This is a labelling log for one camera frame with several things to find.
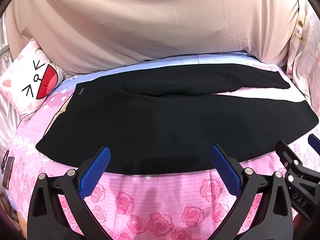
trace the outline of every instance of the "folded black clothing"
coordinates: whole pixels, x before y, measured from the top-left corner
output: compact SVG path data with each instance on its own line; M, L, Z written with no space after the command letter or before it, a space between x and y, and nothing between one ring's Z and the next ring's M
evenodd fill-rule
M201 171L213 168L214 144L241 162L318 124L306 101L213 95L241 87L290 85L278 72L238 64L169 66L79 83L36 149L78 167L106 146L106 171L120 174Z

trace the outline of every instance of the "black garment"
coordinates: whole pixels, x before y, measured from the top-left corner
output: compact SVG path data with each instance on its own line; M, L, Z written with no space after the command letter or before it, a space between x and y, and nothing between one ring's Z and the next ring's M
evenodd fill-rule
M273 151L280 139L291 143L318 123L306 101L212 95L241 87L290 85L278 72L237 64L170 66L79 83L36 148L78 167L107 146L106 171L113 173L200 171L213 168L214 144L241 162Z

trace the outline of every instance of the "bed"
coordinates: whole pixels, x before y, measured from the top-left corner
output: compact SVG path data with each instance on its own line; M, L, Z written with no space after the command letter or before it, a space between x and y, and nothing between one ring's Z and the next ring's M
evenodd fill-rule
M266 65L245 52L188 55L169 57L132 66L78 75L63 81L29 122L21 122L10 142L9 156L15 157L12 176L7 191L11 204L24 219L28 218L28 207L37 176L47 173L50 177L64 174L70 167L55 163L35 148L54 115L72 95L79 82L93 80L103 75L119 72L156 68L182 64L238 63L252 67L278 71L290 83L290 88L258 89L242 88L224 94L240 97L286 99L293 102L305 100L285 73L276 65ZM308 145L310 133L320 136L319 124L310 132L290 144L303 161L304 166L320 170L320 157ZM285 173L285 168L275 152L241 163L257 173L271 175L274 171ZM253 206L241 231L249 228L257 211L261 196L256 195ZM215 170L166 175L119 175L104 173L92 195L85 201L103 228L116 240L119 239L207 239L214 231L235 201ZM71 228L80 232L66 200L60 202Z

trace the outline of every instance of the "black clamp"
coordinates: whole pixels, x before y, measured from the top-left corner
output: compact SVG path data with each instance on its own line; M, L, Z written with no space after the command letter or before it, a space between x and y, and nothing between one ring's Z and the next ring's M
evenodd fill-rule
M110 161L110 152L103 154L104 149L107 148L100 149L77 171L71 169L63 176L52 178L44 173L39 175L29 208L29 240L112 239L83 200L92 193ZM320 218L320 173L303 167L283 141L276 144L276 153L287 168L284 178L279 171L267 176L256 174L251 168L243 169L218 145L211 148L211 160L229 193L237 200L208 240L301 240L306 236L308 240L320 239L317 226ZM257 213L250 228L238 235L257 193L262 193ZM84 236L70 228L57 194L65 195ZM295 233L291 204L304 217Z

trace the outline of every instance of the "cat face pillow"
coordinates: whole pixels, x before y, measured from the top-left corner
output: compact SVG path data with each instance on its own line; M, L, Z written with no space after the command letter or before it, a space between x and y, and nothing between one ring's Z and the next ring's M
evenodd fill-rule
M32 39L0 77L0 92L28 120L65 76Z

